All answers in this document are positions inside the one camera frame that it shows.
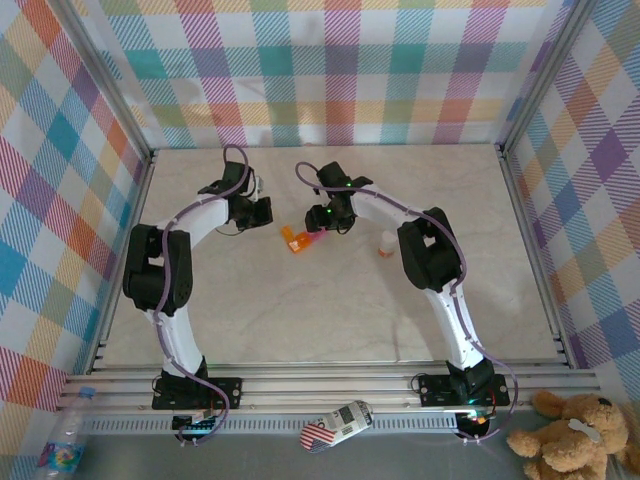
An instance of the purple cable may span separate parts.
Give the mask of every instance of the purple cable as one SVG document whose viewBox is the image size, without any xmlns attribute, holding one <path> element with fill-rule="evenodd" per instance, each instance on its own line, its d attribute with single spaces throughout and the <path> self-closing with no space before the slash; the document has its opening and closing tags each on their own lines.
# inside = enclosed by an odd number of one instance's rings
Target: purple cable
<svg viewBox="0 0 640 480">
<path fill-rule="evenodd" d="M 171 229 L 174 226 L 176 226 L 178 224 L 180 219 L 182 219 L 189 212 L 195 210 L 196 208 L 198 208 L 198 207 L 200 207 L 202 205 L 206 205 L 207 203 L 211 203 L 211 202 L 214 202 L 216 200 L 219 200 L 221 198 L 225 198 L 225 197 L 231 195 L 233 192 L 238 190 L 242 186 L 244 181 L 247 179 L 247 176 L 249 175 L 249 159 L 247 158 L 247 154 L 244 152 L 244 150 L 242 150 L 242 148 L 240 148 L 237 145 L 232 145 L 232 144 L 231 145 L 226 145 L 224 147 L 224 149 L 222 150 L 222 158 L 223 158 L 225 163 L 227 163 L 227 150 L 229 148 L 235 148 L 236 150 L 238 150 L 242 154 L 242 158 L 244 159 L 244 171 L 242 172 L 242 177 L 240 178 L 240 181 L 237 184 L 235 184 L 233 187 L 231 187 L 229 190 L 227 190 L 225 192 L 222 192 L 219 195 L 213 195 L 213 196 L 211 196 L 209 198 L 206 198 L 204 200 L 199 200 L 197 202 L 194 202 L 194 203 L 188 205 L 186 208 L 181 210 L 166 225 L 166 227 L 164 227 L 164 231 L 162 232 L 162 253 L 161 253 L 161 256 L 162 256 L 162 258 L 164 260 L 164 279 L 165 279 L 164 280 L 164 289 L 162 290 L 162 296 L 160 297 L 160 301 L 158 302 L 158 306 L 156 307 L 156 309 L 153 312 L 153 321 L 154 321 L 154 324 L 155 324 L 155 327 L 156 327 L 156 332 L 158 334 L 158 340 L 160 341 L 160 347 L 162 348 L 162 352 L 164 353 L 164 356 L 167 357 L 169 359 L 169 361 L 171 362 L 171 365 L 177 371 L 182 373 L 185 377 L 190 378 L 191 380 L 193 380 L 194 382 L 199 383 L 200 385 L 204 385 L 205 387 L 210 388 L 211 390 L 216 392 L 218 395 L 220 395 L 222 397 L 222 399 L 224 400 L 225 409 L 224 409 L 224 415 L 222 416 L 222 419 L 219 422 L 217 422 L 215 427 L 208 434 L 206 434 L 204 437 L 200 438 L 200 440 L 199 440 L 200 444 L 208 441 L 216 433 L 216 431 L 218 431 L 220 429 L 222 424 L 227 419 L 227 416 L 229 415 L 229 410 L 231 409 L 231 404 L 229 403 L 229 397 L 227 396 L 226 393 L 224 393 L 223 390 L 221 390 L 220 388 L 216 387 L 212 383 L 207 382 L 206 380 L 203 380 L 201 378 L 196 377 L 191 372 L 187 371 L 182 365 L 178 364 L 178 362 L 175 361 L 175 359 L 171 356 L 171 354 L 169 352 L 169 348 L 168 348 L 166 340 L 164 338 L 164 330 L 162 329 L 163 321 L 160 318 L 160 312 L 162 312 L 162 309 L 164 308 L 165 304 L 167 303 L 167 299 L 169 298 L 169 289 L 171 287 L 171 265 L 170 265 L 170 262 L 169 262 L 169 256 L 166 255 L 165 252 L 167 252 L 169 250 L 169 243 L 168 243 L 169 232 L 171 231 Z M 178 437 L 180 438 L 180 441 L 182 441 L 183 445 L 184 445 L 185 440 L 182 437 L 182 430 L 183 429 L 180 429 L 178 431 Z"/>
<path fill-rule="evenodd" d="M 496 435 L 498 432 L 500 432 L 502 429 L 504 429 L 504 427 L 507 425 L 507 423 L 509 423 L 509 421 L 511 420 L 511 417 L 513 416 L 513 411 L 516 408 L 516 404 L 518 403 L 518 377 L 516 376 L 516 373 L 513 371 L 513 369 L 508 366 L 507 364 L 505 364 L 504 362 L 501 362 L 500 360 L 498 360 L 497 358 L 493 357 L 492 355 L 490 355 L 484 348 L 482 348 L 482 346 L 473 340 L 473 337 L 471 336 L 471 333 L 469 332 L 469 329 L 467 328 L 467 325 L 464 323 L 463 319 L 462 319 L 462 312 L 460 310 L 460 302 L 458 301 L 458 296 L 456 295 L 456 289 L 458 288 L 458 286 L 462 283 L 462 281 L 465 279 L 465 277 L 467 276 L 467 260 L 464 257 L 464 254 L 462 253 L 462 249 L 460 248 L 460 245 L 458 244 L 456 238 L 453 236 L 453 233 L 451 233 L 449 231 L 448 228 L 446 228 L 444 225 L 442 225 L 442 223 L 440 223 L 438 220 L 436 220 L 435 218 L 433 218 L 430 215 L 427 215 L 426 213 L 423 212 L 418 212 L 415 210 L 411 210 L 409 207 L 406 207 L 405 205 L 402 205 L 399 202 L 396 202 L 394 199 L 387 197 L 384 194 L 378 193 L 378 192 L 374 192 L 372 190 L 367 190 L 366 188 L 356 188 L 356 187 L 323 187 L 322 185 L 317 185 L 315 183 L 311 183 L 310 181 L 308 181 L 306 178 L 304 178 L 302 176 L 302 174 L 300 173 L 300 167 L 309 167 L 312 170 L 314 170 L 316 173 L 318 173 L 318 169 L 316 168 L 315 165 L 309 163 L 309 162 L 298 162 L 296 164 L 295 167 L 295 171 L 296 171 L 296 176 L 298 177 L 298 179 L 304 183 L 305 185 L 316 189 L 316 190 L 323 190 L 325 192 L 356 192 L 356 193 L 364 193 L 366 195 L 371 195 L 373 197 L 377 197 L 381 200 L 384 200 L 385 202 L 387 202 L 388 204 L 394 206 L 395 208 L 402 210 L 403 212 L 405 212 L 408 215 L 415 215 L 416 217 L 421 217 L 424 218 L 427 222 L 432 223 L 433 225 L 435 225 L 438 230 L 440 230 L 446 237 L 447 239 L 451 242 L 451 244 L 453 245 L 453 248 L 455 249 L 456 253 L 458 254 L 458 258 L 460 258 L 460 277 L 455 281 L 455 283 L 453 285 L 451 285 L 451 296 L 453 297 L 453 304 L 455 306 L 456 309 L 456 315 L 458 316 L 458 321 L 460 322 L 460 326 L 462 327 L 462 331 L 464 332 L 464 334 L 466 335 L 466 340 L 469 341 L 469 343 L 471 343 L 471 345 L 473 345 L 473 347 L 478 350 L 482 355 L 484 355 L 485 358 L 489 359 L 490 361 L 497 363 L 498 365 L 500 365 L 501 367 L 503 367 L 505 370 L 507 370 L 507 372 L 509 372 L 509 375 L 511 376 L 512 380 L 513 380 L 513 402 L 511 403 L 511 406 L 509 408 L 509 412 L 507 413 L 507 418 L 504 420 L 504 422 L 502 422 L 500 424 L 500 426 L 496 427 L 496 429 L 494 431 L 492 431 L 491 433 L 485 435 L 484 437 L 481 438 L 475 438 L 472 437 L 471 435 L 465 434 L 464 432 L 460 432 L 461 434 L 463 434 L 464 436 L 466 436 L 465 438 L 465 443 L 467 441 L 467 439 L 471 439 L 471 440 L 475 440 L 478 444 L 480 443 L 480 440 L 484 441 L 487 440 L 491 437 L 493 437 L 494 435 Z"/>
</svg>

